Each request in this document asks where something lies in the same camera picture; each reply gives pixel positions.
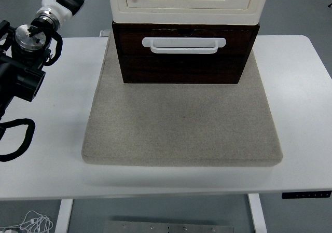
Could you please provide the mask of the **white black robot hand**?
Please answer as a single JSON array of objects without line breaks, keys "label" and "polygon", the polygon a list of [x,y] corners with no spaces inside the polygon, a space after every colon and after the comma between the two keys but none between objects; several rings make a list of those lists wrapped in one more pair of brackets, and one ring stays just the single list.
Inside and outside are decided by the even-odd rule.
[{"label": "white black robot hand", "polygon": [[54,26],[60,27],[77,14],[86,0],[42,0],[38,16],[49,18]]}]

